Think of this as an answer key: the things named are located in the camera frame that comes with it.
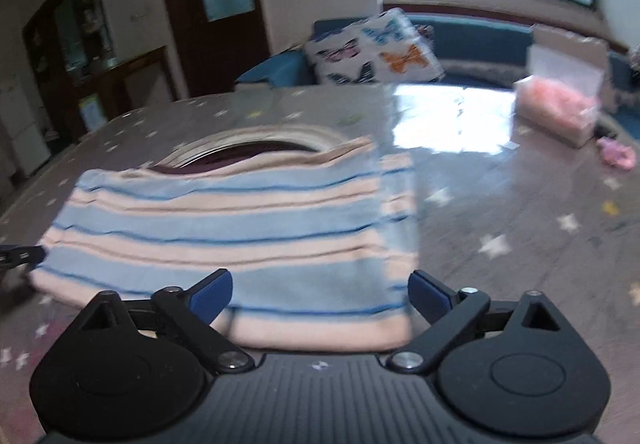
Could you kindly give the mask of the grey star tablecloth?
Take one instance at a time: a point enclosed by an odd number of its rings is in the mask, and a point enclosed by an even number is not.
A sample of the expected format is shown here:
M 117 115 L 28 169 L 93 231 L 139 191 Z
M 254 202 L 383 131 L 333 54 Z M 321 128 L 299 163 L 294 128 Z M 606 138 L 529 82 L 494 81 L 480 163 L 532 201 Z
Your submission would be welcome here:
M 258 126 L 367 135 L 412 156 L 424 271 L 501 300 L 547 294 L 611 376 L 600 438 L 637 442 L 639 175 L 521 123 L 512 106 L 506 90 L 440 85 L 258 88 L 160 104 L 103 126 L 32 178 L 2 214 L 1 239 L 36 243 L 93 167 L 142 167 Z

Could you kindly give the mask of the blue beige striped shirt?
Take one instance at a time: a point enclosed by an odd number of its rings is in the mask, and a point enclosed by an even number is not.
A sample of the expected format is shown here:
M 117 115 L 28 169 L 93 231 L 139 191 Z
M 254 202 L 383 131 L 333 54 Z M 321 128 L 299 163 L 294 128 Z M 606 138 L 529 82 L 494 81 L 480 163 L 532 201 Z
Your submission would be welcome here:
M 224 268 L 232 297 L 213 327 L 239 346 L 386 351 L 411 336 L 417 223 L 411 158 L 367 137 L 191 174 L 91 170 L 43 235 L 32 283 L 81 307 Z

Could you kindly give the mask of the dark wooden door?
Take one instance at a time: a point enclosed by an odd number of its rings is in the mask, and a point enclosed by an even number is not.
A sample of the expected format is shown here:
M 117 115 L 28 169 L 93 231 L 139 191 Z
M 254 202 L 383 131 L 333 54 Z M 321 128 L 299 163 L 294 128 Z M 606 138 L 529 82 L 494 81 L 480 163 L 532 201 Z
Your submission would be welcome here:
M 192 97 L 230 92 L 269 57 L 260 0 L 165 0 Z

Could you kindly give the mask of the white refrigerator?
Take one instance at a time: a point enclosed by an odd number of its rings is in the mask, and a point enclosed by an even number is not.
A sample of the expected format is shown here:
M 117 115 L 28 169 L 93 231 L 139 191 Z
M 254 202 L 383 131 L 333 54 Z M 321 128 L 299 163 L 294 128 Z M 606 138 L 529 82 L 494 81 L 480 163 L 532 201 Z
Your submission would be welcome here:
M 1 82 L 1 126 L 17 166 L 30 176 L 51 158 L 24 89 L 15 78 Z

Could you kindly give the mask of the dark wooden side table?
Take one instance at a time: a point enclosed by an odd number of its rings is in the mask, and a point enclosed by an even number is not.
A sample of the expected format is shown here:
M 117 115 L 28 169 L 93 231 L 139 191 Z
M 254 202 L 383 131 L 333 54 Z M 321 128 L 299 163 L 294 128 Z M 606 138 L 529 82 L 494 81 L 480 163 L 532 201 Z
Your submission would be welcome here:
M 177 101 L 179 94 L 162 46 L 73 83 L 68 97 L 65 118 L 70 137 L 79 141 L 127 112 Z

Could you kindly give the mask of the pink scissors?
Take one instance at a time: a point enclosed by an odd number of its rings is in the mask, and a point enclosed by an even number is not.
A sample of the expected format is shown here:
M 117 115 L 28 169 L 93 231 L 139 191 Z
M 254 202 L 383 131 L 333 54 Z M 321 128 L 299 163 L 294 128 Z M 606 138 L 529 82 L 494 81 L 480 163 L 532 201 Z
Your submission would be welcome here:
M 599 138 L 596 145 L 602 162 L 609 167 L 631 171 L 636 166 L 637 157 L 634 148 L 608 137 Z

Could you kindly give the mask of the blue sofa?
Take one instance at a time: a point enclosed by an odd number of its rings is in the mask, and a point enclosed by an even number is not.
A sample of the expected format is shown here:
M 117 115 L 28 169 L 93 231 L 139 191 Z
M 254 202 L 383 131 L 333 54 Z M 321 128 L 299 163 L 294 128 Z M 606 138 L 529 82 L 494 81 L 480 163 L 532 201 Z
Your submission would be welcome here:
M 598 96 L 631 134 L 639 133 L 639 72 L 604 40 L 550 26 L 405 14 L 314 22 L 311 37 L 239 76 L 238 85 L 427 84 L 509 89 L 529 76 L 529 49 L 554 49 L 599 75 Z

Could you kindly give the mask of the butterfly print pillow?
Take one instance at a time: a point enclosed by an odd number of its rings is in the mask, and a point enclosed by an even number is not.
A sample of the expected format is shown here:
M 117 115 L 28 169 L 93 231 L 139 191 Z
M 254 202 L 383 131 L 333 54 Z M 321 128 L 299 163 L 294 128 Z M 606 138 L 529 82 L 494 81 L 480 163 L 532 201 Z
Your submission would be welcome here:
M 321 84 L 428 83 L 445 75 L 399 8 L 308 40 L 304 52 Z

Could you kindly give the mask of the clear box pink contents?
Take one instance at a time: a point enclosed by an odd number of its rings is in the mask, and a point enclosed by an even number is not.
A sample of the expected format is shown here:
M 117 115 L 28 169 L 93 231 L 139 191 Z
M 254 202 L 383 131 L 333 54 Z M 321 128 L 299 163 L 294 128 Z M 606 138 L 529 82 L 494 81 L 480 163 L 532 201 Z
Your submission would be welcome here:
M 596 127 L 604 70 L 538 44 L 527 48 L 527 70 L 513 83 L 516 114 L 582 148 Z

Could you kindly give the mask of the black induction cooktop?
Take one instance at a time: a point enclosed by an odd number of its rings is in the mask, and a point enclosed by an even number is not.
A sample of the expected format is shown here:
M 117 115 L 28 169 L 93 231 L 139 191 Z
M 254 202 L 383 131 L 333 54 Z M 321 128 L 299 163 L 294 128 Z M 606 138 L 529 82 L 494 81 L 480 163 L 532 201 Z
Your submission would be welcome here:
M 280 141 L 280 139 L 256 139 L 256 141 L 201 139 L 177 147 L 166 159 L 150 165 L 149 170 L 175 175 L 205 173 L 272 152 L 317 153 L 319 149 L 297 141 Z

